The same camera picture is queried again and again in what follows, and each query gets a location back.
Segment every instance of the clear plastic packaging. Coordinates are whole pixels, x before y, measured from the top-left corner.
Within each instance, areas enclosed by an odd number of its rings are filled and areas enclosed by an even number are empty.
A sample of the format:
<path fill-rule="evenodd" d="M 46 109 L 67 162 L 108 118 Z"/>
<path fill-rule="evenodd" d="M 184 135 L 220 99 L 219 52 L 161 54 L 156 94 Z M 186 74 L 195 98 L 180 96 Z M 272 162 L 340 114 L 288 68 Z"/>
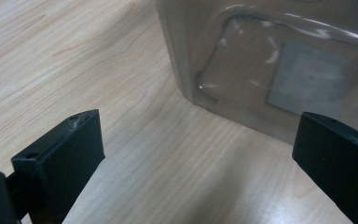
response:
<path fill-rule="evenodd" d="M 294 143 L 303 111 L 358 130 L 358 0 L 157 0 L 186 99 Z"/>

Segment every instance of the transparent plastic bag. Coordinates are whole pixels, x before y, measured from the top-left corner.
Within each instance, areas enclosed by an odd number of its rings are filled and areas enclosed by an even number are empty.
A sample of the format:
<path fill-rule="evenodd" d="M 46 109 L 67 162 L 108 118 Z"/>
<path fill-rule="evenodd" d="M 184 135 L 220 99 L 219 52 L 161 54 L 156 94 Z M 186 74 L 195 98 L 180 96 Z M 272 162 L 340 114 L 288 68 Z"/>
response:
<path fill-rule="evenodd" d="M 294 143 L 302 112 L 358 130 L 358 1 L 157 0 L 186 99 Z"/>

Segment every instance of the wood grain surface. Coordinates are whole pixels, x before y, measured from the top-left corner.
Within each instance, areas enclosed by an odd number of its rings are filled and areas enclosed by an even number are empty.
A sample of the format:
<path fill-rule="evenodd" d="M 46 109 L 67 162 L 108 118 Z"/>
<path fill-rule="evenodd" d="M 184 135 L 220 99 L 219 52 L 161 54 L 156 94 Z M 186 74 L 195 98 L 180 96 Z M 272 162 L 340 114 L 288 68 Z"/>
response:
<path fill-rule="evenodd" d="M 0 171 L 93 108 L 106 159 L 65 223 L 350 223 L 292 146 L 182 96 L 152 0 L 0 1 Z"/>

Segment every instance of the light wood surface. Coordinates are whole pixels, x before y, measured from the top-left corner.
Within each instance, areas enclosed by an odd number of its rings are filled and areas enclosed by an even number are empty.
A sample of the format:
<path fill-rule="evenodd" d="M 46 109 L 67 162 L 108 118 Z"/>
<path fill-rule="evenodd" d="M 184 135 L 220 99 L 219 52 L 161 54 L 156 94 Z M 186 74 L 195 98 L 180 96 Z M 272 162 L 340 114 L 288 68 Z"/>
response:
<path fill-rule="evenodd" d="M 350 223 L 292 146 L 182 96 L 152 0 L 0 1 L 0 171 L 93 108 L 106 159 L 66 223 Z"/>

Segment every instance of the wooden table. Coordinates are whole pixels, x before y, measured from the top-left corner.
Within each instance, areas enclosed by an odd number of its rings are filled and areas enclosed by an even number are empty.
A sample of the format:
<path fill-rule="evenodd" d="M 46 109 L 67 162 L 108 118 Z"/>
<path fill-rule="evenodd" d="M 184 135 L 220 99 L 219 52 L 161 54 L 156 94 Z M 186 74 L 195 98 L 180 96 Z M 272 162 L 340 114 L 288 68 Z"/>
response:
<path fill-rule="evenodd" d="M 152 0 L 0 1 L 0 171 L 93 108 L 106 159 L 66 223 L 350 223 L 292 146 L 181 95 Z"/>

